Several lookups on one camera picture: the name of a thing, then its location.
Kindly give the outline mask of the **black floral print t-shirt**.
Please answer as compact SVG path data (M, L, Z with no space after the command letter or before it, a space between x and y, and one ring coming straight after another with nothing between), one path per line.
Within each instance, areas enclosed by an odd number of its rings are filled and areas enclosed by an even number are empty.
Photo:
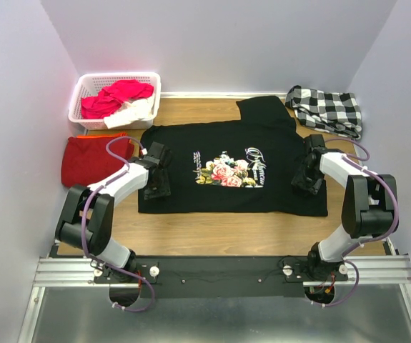
M328 215L324 184L316 195L291 185L305 158L304 139L282 101L260 96L237 106L238 120L152 126L142 134L146 147L156 142L172 151L171 194L157 199L139 194L139 212Z

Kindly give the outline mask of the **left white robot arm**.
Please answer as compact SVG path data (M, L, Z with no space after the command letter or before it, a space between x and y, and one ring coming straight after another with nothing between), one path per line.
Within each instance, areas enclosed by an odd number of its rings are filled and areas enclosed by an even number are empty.
M171 194L167 167L172 152L154 142L141 156L123 161L123 167L100 182L72 186L66 195L56 226L55 238L81 249L122 281L137 274L136 254L112 238L114 208L140 191L143 200L165 198Z

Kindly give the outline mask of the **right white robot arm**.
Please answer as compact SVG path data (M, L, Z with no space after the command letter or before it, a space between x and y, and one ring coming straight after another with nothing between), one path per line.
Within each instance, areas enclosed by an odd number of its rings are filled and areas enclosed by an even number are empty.
M387 238L397 230L397 185L389 174L377 174L355 163L339 149L329 149L320 134L304 138L306 157L291 185L305 195L318 195L329 176L345 190L341 224L310 249L303 272L323 281L345 266L345 257L358 247Z

